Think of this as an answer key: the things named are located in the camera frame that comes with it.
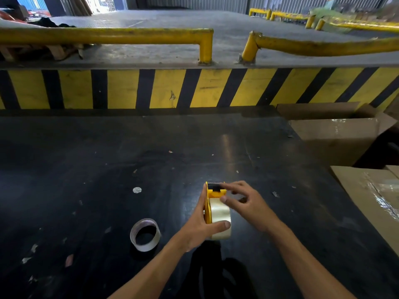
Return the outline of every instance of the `right hand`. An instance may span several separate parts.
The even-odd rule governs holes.
[[[241,194],[244,198],[237,200],[228,196],[222,196],[220,201],[237,211],[244,219],[256,227],[259,231],[271,232],[281,223],[276,213],[267,205],[262,196],[245,181],[233,183],[221,183],[220,186],[233,194]]]

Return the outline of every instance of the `black table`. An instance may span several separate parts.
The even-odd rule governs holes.
[[[187,221],[205,181],[236,180],[355,296],[399,297],[398,257],[271,106],[9,114],[0,117],[4,298],[106,298]],[[147,217],[162,237],[139,254],[129,232]],[[223,296],[221,283],[227,298],[301,297],[267,236],[234,211],[231,238],[185,254],[161,298]]]

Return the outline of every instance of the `forearm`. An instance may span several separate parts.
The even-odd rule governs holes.
[[[108,299],[156,299],[185,253],[183,240],[176,234],[136,276]]]
[[[305,299],[355,298],[301,244],[294,233],[282,222],[268,234],[273,239],[295,282]]]

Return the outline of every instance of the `yellow railing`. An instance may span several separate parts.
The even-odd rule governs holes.
[[[244,63],[254,62],[256,53],[260,48],[303,56],[364,55],[367,53],[399,51],[399,38],[326,43],[265,37],[262,33],[251,31],[244,51],[241,54],[242,61]]]
[[[196,44],[200,64],[212,63],[213,29],[0,28],[0,45]]]
[[[253,13],[265,14],[266,15],[266,19],[269,20],[271,15],[272,15],[272,10],[271,9],[251,8],[249,10],[249,16],[252,16]]]
[[[305,28],[309,29],[312,27],[312,24],[313,24],[316,16],[315,15],[301,15],[298,13],[286,13],[286,12],[282,12],[282,11],[273,11],[272,15],[270,17],[270,20],[274,21],[276,17],[282,17],[282,18],[286,18],[286,19],[290,19],[290,20],[307,21]]]
[[[389,31],[389,32],[399,33],[399,23],[346,20],[343,18],[335,18],[335,17],[323,17],[322,19],[320,19],[319,22],[317,23],[316,30],[322,30],[325,23],[344,28]]]

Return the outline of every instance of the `masking tape roll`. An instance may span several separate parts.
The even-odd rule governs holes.
[[[142,228],[144,228],[146,226],[154,226],[156,228],[155,236],[147,244],[137,244],[136,243],[137,233],[138,233],[138,231],[140,231]],[[137,249],[137,251],[140,251],[140,252],[151,251],[154,247],[156,247],[160,238],[161,238],[161,232],[159,231],[158,225],[156,224],[155,220],[153,220],[151,218],[144,218],[140,221],[137,221],[130,231],[130,241],[132,241],[132,243],[135,246],[135,248]]]
[[[232,223],[230,217],[230,208],[220,201],[219,198],[209,198],[209,204],[211,205],[212,223],[218,221],[228,221]],[[228,239],[232,235],[232,227],[226,231],[213,234],[212,240]]]

